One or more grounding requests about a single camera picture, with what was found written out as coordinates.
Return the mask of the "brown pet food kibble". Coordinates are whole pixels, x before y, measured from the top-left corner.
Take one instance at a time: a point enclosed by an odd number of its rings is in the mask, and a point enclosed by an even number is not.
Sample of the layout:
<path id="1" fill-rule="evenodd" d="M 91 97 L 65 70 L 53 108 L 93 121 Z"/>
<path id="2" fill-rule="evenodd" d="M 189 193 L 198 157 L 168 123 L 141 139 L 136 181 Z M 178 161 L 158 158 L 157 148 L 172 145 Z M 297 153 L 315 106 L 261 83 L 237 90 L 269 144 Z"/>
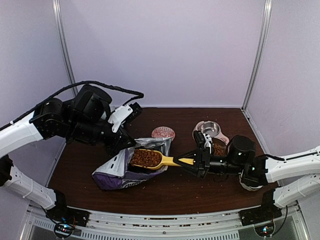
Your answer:
<path id="1" fill-rule="evenodd" d="M 130 164 L 142 167 L 156 167 L 161 160 L 162 155 L 154 150 L 135 149 Z"/>

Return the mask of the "yellow plastic scoop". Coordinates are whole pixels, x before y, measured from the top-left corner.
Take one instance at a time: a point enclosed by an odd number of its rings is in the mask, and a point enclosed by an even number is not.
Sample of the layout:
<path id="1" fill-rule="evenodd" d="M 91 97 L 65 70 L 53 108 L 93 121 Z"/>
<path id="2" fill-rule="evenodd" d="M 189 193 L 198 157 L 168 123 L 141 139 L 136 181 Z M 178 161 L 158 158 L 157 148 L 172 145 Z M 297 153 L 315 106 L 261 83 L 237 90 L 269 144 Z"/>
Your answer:
<path id="1" fill-rule="evenodd" d="M 174 163 L 173 157 L 165 156 L 160 151 L 141 148 L 134 150 L 129 164 L 133 167 L 139 167 L 148 170 L 159 170 L 164 166 L 181 166 L 180 164 Z"/>

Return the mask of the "purple pet food bag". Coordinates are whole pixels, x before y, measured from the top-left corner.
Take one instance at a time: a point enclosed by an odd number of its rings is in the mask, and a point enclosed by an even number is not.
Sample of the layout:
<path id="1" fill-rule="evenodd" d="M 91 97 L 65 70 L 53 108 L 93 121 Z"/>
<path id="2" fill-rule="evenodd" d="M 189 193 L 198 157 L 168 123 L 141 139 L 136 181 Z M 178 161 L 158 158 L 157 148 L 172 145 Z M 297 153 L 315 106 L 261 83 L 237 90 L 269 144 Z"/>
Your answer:
<path id="1" fill-rule="evenodd" d="M 168 156 L 172 138 L 137 138 L 136 145 L 121 150 L 116 156 L 99 166 L 92 174 L 92 179 L 103 191 L 120 190 L 139 185 L 152 179 L 168 168 L 161 167 L 158 170 L 149 170 L 143 167 L 135 167 L 130 164 L 135 149 L 147 149 L 161 152 Z"/>

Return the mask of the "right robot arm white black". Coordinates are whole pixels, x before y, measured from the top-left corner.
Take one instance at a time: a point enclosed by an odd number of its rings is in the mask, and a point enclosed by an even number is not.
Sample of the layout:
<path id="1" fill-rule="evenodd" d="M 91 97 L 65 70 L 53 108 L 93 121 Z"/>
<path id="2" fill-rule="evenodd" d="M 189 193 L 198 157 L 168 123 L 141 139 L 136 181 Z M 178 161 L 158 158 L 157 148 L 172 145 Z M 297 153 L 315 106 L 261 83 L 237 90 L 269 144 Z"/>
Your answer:
<path id="1" fill-rule="evenodd" d="M 173 162 L 189 173 L 204 178 L 207 174 L 238 175 L 242 187 L 256 191 L 282 179 L 298 177 L 294 182 L 263 195 L 262 206 L 256 210 L 259 220 L 268 220 L 276 208 L 302 199 L 320 189 L 320 148 L 286 156 L 256 155 L 256 144 L 248 137 L 234 136 L 224 156 L 216 155 L 213 146 L 196 131 L 197 148 L 175 157 Z"/>

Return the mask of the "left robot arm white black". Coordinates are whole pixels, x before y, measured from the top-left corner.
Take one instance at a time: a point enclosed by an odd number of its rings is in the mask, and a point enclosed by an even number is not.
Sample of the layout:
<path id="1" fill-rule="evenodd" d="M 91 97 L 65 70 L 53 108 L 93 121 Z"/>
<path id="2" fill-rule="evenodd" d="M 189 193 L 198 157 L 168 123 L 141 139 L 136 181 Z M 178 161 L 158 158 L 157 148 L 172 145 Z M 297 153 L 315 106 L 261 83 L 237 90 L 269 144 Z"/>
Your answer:
<path id="1" fill-rule="evenodd" d="M 124 124 L 142 112 L 138 99 L 144 97 L 143 93 L 130 90 L 131 98 L 112 109 L 107 90 L 126 93 L 125 88 L 94 80 L 81 81 L 79 86 L 74 98 L 62 101 L 54 93 L 0 129 L 0 184 L 37 203 L 61 222 L 72 218 L 64 194 L 25 176 L 9 154 L 30 143 L 58 136 L 67 143 L 102 143 L 107 153 L 114 156 L 136 144 Z"/>

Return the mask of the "front steel feeder bowl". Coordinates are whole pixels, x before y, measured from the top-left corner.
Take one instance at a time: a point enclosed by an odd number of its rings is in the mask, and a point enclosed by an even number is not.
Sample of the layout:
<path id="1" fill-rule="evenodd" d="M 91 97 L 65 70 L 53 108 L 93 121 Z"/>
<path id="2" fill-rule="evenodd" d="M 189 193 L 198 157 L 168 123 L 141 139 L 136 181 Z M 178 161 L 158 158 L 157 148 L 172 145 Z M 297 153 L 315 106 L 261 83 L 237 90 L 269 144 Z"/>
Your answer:
<path id="1" fill-rule="evenodd" d="M 219 139 L 212 141 L 212 150 L 215 156 L 225 157 L 227 155 L 227 145 Z"/>

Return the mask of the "steel feeder bowl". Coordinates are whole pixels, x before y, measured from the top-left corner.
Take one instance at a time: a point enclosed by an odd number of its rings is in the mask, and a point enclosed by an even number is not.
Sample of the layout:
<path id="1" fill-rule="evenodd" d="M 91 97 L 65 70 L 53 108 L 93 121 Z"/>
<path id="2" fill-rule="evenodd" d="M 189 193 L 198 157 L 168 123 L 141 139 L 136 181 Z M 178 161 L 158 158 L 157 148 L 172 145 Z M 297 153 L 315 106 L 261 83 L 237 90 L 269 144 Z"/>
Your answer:
<path id="1" fill-rule="evenodd" d="M 221 127 L 217 122 L 214 121 L 204 121 L 200 127 L 199 131 L 203 134 L 210 135 L 211 137 L 215 137 L 221 132 Z"/>
<path id="2" fill-rule="evenodd" d="M 215 156 L 225 157 L 227 155 L 227 145 L 219 139 L 212 141 L 212 150 Z"/>

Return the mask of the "red patterned small bowl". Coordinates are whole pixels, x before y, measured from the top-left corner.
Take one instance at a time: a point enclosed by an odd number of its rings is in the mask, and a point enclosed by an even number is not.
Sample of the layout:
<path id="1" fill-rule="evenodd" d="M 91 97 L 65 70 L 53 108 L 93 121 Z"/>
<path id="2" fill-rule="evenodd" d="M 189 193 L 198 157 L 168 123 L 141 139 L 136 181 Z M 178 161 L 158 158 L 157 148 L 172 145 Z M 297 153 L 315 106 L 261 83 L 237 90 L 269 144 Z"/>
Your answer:
<path id="1" fill-rule="evenodd" d="M 151 132 L 151 137 L 152 138 L 171 138 L 172 140 L 175 138 L 176 133 L 175 131 L 167 126 L 159 126 L 156 127 L 152 132 Z"/>

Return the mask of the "white scalloped ceramic bowl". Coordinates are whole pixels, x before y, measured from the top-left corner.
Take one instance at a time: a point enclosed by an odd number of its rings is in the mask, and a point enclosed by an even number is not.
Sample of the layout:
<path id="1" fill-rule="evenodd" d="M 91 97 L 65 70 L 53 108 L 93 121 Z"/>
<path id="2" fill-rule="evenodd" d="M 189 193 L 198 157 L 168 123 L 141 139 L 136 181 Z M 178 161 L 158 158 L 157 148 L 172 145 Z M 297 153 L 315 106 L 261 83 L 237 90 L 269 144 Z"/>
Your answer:
<path id="1" fill-rule="evenodd" d="M 245 190 L 247 190 L 247 191 L 249 191 L 249 192 L 258 191 L 258 190 L 260 190 L 260 189 L 263 187 L 262 185 L 256 186 L 256 187 L 252 187 L 252 186 L 248 186 L 248 185 L 244 184 L 244 183 L 242 182 L 242 175 L 239 176 L 239 183 L 240 183 L 240 185 L 242 186 L 243 189 L 245 189 Z"/>

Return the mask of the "front aluminium rail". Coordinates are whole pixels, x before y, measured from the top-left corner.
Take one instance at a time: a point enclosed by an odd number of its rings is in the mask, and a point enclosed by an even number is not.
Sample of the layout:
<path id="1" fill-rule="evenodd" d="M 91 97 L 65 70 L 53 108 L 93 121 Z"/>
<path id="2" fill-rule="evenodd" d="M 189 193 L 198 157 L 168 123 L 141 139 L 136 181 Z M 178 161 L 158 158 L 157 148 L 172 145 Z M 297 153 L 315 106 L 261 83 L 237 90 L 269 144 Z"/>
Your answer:
<path id="1" fill-rule="evenodd" d="M 95 211 L 71 207 L 89 213 L 86 226 L 76 226 L 66 240 L 311 240 L 298 203 L 282 210 L 272 221 L 243 225 L 239 212 L 249 208 L 195 214 L 139 215 Z M 274 223 L 275 235 L 259 236 L 262 224 Z M 36 203 L 30 202 L 18 240 L 59 240 L 55 224 Z"/>

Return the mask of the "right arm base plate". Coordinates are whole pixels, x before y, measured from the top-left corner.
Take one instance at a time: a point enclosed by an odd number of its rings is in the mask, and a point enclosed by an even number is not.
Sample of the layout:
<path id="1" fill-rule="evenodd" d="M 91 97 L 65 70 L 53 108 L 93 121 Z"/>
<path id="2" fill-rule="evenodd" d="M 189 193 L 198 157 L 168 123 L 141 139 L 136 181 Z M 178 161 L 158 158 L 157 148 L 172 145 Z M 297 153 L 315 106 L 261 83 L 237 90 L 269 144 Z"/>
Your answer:
<path id="1" fill-rule="evenodd" d="M 282 210 L 277 207 L 255 207 L 238 212 L 242 226 L 255 225 L 271 221 L 282 216 Z"/>

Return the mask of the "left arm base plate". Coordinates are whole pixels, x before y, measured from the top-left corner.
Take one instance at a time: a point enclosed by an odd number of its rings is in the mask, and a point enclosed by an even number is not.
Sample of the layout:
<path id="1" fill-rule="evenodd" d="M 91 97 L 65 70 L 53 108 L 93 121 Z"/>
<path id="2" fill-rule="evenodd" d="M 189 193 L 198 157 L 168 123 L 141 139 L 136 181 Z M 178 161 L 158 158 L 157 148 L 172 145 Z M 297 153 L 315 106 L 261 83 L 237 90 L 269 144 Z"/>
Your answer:
<path id="1" fill-rule="evenodd" d="M 47 218 L 54 224 L 67 224 L 71 227 L 86 227 L 90 213 L 86 210 L 72 207 L 57 207 L 52 209 L 43 209 Z"/>

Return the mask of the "right aluminium frame post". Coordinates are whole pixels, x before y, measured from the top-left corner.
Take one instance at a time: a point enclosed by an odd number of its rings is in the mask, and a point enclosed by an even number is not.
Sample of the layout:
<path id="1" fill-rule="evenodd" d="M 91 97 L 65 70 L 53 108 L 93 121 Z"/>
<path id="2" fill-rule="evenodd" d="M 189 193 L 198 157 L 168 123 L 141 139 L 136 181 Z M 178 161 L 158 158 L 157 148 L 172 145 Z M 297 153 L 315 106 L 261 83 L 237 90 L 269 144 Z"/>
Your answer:
<path id="1" fill-rule="evenodd" d="M 249 107 L 250 99 L 252 97 L 255 83 L 258 77 L 259 68 L 261 66 L 263 53 L 264 53 L 264 49 L 266 46 L 267 37 L 270 29 L 270 23 L 271 23 L 271 17 L 272 17 L 272 5 L 273 5 L 272 0 L 264 1 L 264 9 L 263 9 L 263 15 L 262 15 L 262 21 L 261 21 L 261 27 L 260 27 L 260 34 L 258 38 L 258 45 L 257 45 L 253 67 L 252 67 L 252 71 L 249 79 L 248 88 L 247 88 L 246 95 L 241 108 L 243 112 L 246 112 Z"/>

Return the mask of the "aluminium frame post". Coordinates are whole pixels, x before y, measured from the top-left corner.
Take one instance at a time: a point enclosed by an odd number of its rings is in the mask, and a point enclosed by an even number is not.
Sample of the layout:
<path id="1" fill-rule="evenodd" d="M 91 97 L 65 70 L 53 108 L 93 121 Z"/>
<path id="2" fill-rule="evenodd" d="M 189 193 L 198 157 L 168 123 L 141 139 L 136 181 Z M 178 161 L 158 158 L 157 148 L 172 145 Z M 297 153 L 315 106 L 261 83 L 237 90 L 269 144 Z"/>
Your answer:
<path id="1" fill-rule="evenodd" d="M 264 1 L 264 9 L 263 9 L 263 15 L 262 15 L 262 21 L 261 21 L 261 27 L 260 27 L 260 34 L 258 38 L 258 45 L 257 45 L 253 67 L 252 67 L 252 71 L 249 79 L 248 88 L 247 88 L 246 95 L 241 108 L 243 112 L 246 112 L 249 107 L 250 99 L 252 97 L 255 83 L 258 77 L 259 68 L 261 66 L 263 53 L 264 53 L 264 49 L 266 46 L 267 37 L 270 29 L 270 23 L 271 23 L 271 17 L 272 17 L 272 5 L 273 5 L 272 0 Z"/>
<path id="2" fill-rule="evenodd" d="M 75 81 L 75 77 L 72 69 L 72 64 L 70 60 L 70 55 L 68 51 L 67 40 L 66 40 L 66 35 L 64 30 L 61 3 L 59 0 L 52 0 L 52 6 L 53 6 L 53 14 L 55 18 L 55 23 L 57 27 L 59 42 L 62 50 L 63 61 L 66 68 L 68 80 L 70 84 L 75 84 L 76 81 Z"/>

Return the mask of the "left aluminium frame post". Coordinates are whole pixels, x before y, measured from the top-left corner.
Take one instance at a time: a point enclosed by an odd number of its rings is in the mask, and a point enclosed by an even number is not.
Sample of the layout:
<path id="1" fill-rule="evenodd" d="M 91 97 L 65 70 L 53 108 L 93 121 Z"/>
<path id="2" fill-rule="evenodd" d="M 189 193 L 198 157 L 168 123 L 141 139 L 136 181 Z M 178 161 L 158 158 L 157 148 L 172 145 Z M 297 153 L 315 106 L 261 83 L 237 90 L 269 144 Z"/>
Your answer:
<path id="1" fill-rule="evenodd" d="M 55 23 L 57 27 L 59 42 L 62 50 L 63 61 L 66 68 L 68 80 L 70 84 L 75 84 L 76 81 L 75 81 L 75 77 L 72 69 L 72 64 L 70 60 L 70 55 L 68 51 L 67 40 L 66 40 L 66 35 L 64 30 L 61 3 L 59 0 L 52 0 L 52 6 L 53 6 L 53 14 L 55 18 Z"/>

